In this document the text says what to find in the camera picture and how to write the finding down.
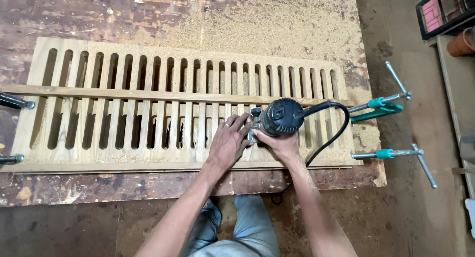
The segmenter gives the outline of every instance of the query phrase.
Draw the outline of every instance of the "wooden table top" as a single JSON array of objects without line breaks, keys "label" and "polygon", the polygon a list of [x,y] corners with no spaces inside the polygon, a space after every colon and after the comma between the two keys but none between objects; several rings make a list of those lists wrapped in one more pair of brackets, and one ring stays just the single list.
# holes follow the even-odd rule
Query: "wooden table top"
[{"label": "wooden table top", "polygon": [[[339,62],[347,91],[369,101],[356,0],[0,0],[0,83],[26,84],[37,37],[190,48]],[[19,110],[0,106],[0,154],[10,155]],[[356,152],[380,149],[375,120],[353,126]],[[382,160],[314,169],[320,189],[385,186]],[[0,173],[0,206],[177,198],[197,172]],[[232,171],[214,195],[278,192],[285,170]]]}]

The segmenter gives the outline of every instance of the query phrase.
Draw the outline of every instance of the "person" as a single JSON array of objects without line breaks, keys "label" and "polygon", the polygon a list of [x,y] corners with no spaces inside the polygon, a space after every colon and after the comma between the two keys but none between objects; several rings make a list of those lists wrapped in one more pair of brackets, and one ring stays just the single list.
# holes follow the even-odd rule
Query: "person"
[{"label": "person", "polygon": [[[252,146],[248,113],[233,115],[217,128],[208,159],[195,181],[152,231],[137,257],[156,256],[279,256],[274,228],[260,195],[236,195],[237,222],[232,240],[217,240],[221,213],[209,200],[223,174]],[[287,166],[294,181],[306,235],[316,257],[353,257],[356,253],[345,233],[325,209],[317,186],[300,157],[297,135],[270,137],[253,130]]]}]

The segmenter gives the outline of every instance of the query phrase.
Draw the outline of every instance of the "jeans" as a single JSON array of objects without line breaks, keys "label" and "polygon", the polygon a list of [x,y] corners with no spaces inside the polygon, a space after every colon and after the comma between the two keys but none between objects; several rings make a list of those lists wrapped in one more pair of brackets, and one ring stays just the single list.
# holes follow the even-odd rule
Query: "jeans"
[{"label": "jeans", "polygon": [[[240,243],[260,256],[279,256],[274,227],[261,196],[259,194],[235,195],[234,205],[238,209],[238,219],[232,241]],[[182,256],[188,256],[216,243],[216,228],[220,223],[221,212],[208,201],[196,219]]]}]

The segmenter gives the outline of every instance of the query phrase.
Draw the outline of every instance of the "human hand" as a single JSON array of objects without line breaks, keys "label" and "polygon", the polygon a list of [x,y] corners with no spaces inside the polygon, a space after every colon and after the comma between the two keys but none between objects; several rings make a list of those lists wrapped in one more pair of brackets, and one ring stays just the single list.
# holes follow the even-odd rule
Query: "human hand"
[{"label": "human hand", "polygon": [[255,129],[253,129],[252,132],[259,138],[259,140],[269,145],[277,157],[282,161],[285,162],[287,160],[300,158],[296,132],[287,133],[278,137],[270,137]]},{"label": "human hand", "polygon": [[226,120],[226,124],[221,123],[218,126],[214,134],[206,164],[214,166],[213,169],[218,169],[220,174],[234,165],[247,146],[254,144],[247,139],[244,140],[251,129],[248,116],[249,113],[244,113],[240,117],[232,115]]}]

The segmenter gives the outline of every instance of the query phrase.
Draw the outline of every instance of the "wooden grille panel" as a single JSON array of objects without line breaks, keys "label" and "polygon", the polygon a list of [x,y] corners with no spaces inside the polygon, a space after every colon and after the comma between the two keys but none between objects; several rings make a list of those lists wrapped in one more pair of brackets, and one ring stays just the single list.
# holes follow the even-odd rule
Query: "wooden grille panel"
[{"label": "wooden grille panel", "polygon": [[[21,172],[199,169],[218,124],[232,114],[279,97],[352,104],[332,62],[45,37],[27,86],[1,87],[36,103],[21,111],[12,149],[24,163],[2,168]],[[333,136],[342,117],[334,108],[308,117],[298,132],[302,156]],[[350,152],[348,127],[312,166],[361,164]],[[282,164],[254,145],[235,168]]]}]

